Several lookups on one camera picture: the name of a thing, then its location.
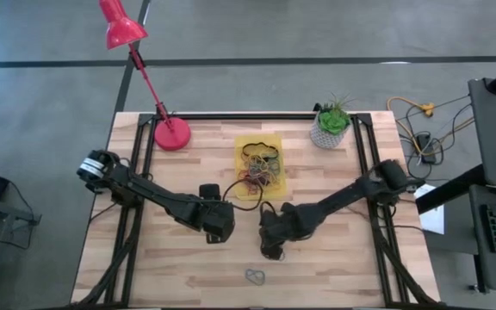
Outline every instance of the red desk lamp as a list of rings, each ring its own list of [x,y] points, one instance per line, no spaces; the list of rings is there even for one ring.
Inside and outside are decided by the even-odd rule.
[[[107,49],[125,44],[129,45],[135,67],[143,74],[143,78],[152,93],[152,97],[156,101],[158,112],[164,119],[164,121],[159,122],[156,126],[154,140],[158,146],[166,151],[175,151],[183,148],[190,140],[189,124],[180,118],[168,116],[164,105],[160,102],[156,91],[152,87],[151,80],[146,74],[145,64],[140,57],[139,51],[133,47],[135,41],[146,38],[148,34],[141,25],[127,17],[120,0],[99,0],[99,4],[108,22]]]

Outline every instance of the black metal frame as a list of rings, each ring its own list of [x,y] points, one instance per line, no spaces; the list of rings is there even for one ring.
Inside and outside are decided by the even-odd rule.
[[[180,116],[184,120],[312,120],[315,117],[314,112],[306,112],[306,113],[180,113]],[[373,163],[377,164],[380,162],[380,157],[378,154],[378,146],[376,144],[375,132],[372,123],[372,119],[370,114],[361,113],[361,114],[353,114],[350,116],[351,123],[354,128],[354,134],[356,138],[356,147],[357,154],[359,157],[359,164],[361,166],[361,173],[369,170],[369,163],[367,162],[367,158],[365,156],[365,145],[363,143],[363,137],[361,134],[361,125],[366,127],[368,136],[369,136],[369,149],[372,156]],[[142,173],[147,174],[150,170],[151,158],[152,158],[152,149],[154,147],[154,129],[160,120],[160,116],[158,114],[140,114],[137,124],[137,130],[135,133],[135,140],[133,143],[132,157],[131,157],[131,165],[135,169],[138,165],[138,157],[140,154],[140,144],[143,137],[143,132],[147,127],[149,130],[148,133],[148,141],[146,145],[146,155],[145,161],[143,163]],[[119,224],[116,232],[115,238],[115,248],[113,253],[113,261],[111,265],[108,267],[105,275],[103,276],[104,281],[99,282],[98,285],[98,293],[96,294],[96,298],[92,299],[88,304],[75,304],[70,305],[69,308],[82,308],[82,309],[115,309],[115,308],[127,308],[131,295],[131,286],[133,282],[133,272],[137,251],[137,244],[139,242],[140,235],[140,223],[143,216],[143,201],[135,206],[125,206],[121,209]],[[383,208],[377,206],[373,202],[368,202],[369,208],[369,219],[371,221],[371,225],[378,226],[378,208],[381,209],[384,220],[387,226],[392,226],[392,215],[389,208]],[[129,233],[128,238],[124,242],[124,238],[126,237],[126,229],[127,229],[127,218],[130,214],[130,210],[134,211],[133,215],[133,226]],[[375,246],[376,253],[376,261],[377,261],[377,269],[378,274],[381,281],[381,291],[383,295],[383,300],[386,306],[391,304],[401,304],[401,305],[411,305],[409,304],[409,297],[406,289],[405,283],[403,283],[400,275],[395,272],[396,282],[398,285],[398,289],[400,292],[400,303],[394,302],[394,298],[392,296],[392,289],[390,286],[390,279],[388,277],[388,270],[386,267],[386,259],[384,258],[384,253],[379,246],[376,245],[377,233],[381,233],[378,230],[372,230],[373,232],[373,241]],[[395,231],[392,227],[389,227],[387,230],[387,239],[389,244],[392,246],[394,253],[399,256],[399,246],[397,244],[397,238],[395,236]],[[127,257],[127,265],[126,265],[126,273],[124,276],[123,289],[121,292],[120,300],[115,301],[115,284],[116,284],[116,273],[119,267],[125,261],[125,257]],[[102,292],[106,292],[104,296],[103,303],[96,304],[98,299],[102,296]]]

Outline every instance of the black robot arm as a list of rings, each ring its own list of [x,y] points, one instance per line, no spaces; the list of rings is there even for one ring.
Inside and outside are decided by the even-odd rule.
[[[412,183],[407,180],[399,164],[393,160],[385,160],[351,185],[322,201],[297,206],[285,202],[280,215],[274,210],[265,210],[259,224],[261,252],[269,259],[280,259],[285,241],[310,238],[329,214],[362,198],[381,205],[394,205],[399,200],[399,194],[405,192],[410,185]]]
[[[204,231],[209,235],[208,243],[225,242],[233,232],[233,205],[219,199],[219,188],[211,195],[214,199],[172,193],[134,173],[120,163],[118,155],[107,151],[92,151],[77,174],[94,192],[110,189],[112,200],[122,206],[134,206],[140,197],[158,204],[176,222]]]

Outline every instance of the wooden table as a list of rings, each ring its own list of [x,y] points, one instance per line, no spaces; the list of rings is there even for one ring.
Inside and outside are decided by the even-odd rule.
[[[394,115],[385,111],[371,114],[381,159],[398,159],[404,165]],[[111,152],[124,158],[131,156],[138,115],[117,114],[108,143]],[[156,146],[152,155],[154,182],[173,192],[198,195],[198,186],[203,183],[218,183],[225,190],[235,180],[234,138],[250,133],[282,136],[288,185],[284,201],[316,202],[361,174],[352,129],[340,146],[327,151],[314,146],[309,139],[311,121],[189,121],[189,124],[192,139],[186,148],[164,152]],[[367,143],[366,133],[363,137]],[[227,199],[242,207],[253,204],[239,201],[233,194]],[[108,195],[99,196],[93,213],[109,204]],[[280,207],[281,201],[273,204]],[[367,213],[364,201],[351,207]],[[120,208],[114,208],[90,225],[73,301],[81,300],[108,267],[119,214]],[[342,210],[329,216],[309,240],[288,242],[284,246],[286,257],[281,262],[267,260],[259,252],[257,211],[235,210],[235,217],[231,238],[225,244],[208,245],[203,233],[177,224],[161,207],[147,201],[130,306],[383,306],[370,225],[360,215]],[[415,205],[399,203],[394,223],[420,226]],[[424,235],[407,228],[396,228],[396,232],[403,263],[425,292],[439,300]],[[245,279],[245,270],[249,268],[265,272],[263,286]],[[394,299],[398,301],[391,266],[388,271]],[[117,288],[121,289],[120,277]]]

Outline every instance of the concrete floor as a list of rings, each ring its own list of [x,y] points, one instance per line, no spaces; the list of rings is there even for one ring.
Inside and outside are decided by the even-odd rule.
[[[123,2],[136,18],[142,1]],[[105,28],[97,1],[0,0],[0,61],[126,59],[125,48],[106,51]],[[495,56],[496,0],[152,0],[146,29],[145,59]],[[89,150],[106,145],[123,71],[0,69],[0,175],[43,214],[31,248],[5,255],[0,309],[70,300],[93,202],[75,170]],[[469,79],[496,76],[496,62],[148,71],[169,110],[308,110],[331,92],[356,98],[353,110],[369,110],[385,109],[390,96],[436,104],[464,96]],[[429,120],[415,116],[415,130],[434,133],[468,103],[445,106]],[[134,73],[125,110],[152,107]],[[399,117],[406,109],[394,107]],[[469,127],[431,177],[455,177],[479,162]],[[466,290],[474,281],[470,256],[429,247],[443,301],[496,309],[496,292]]]

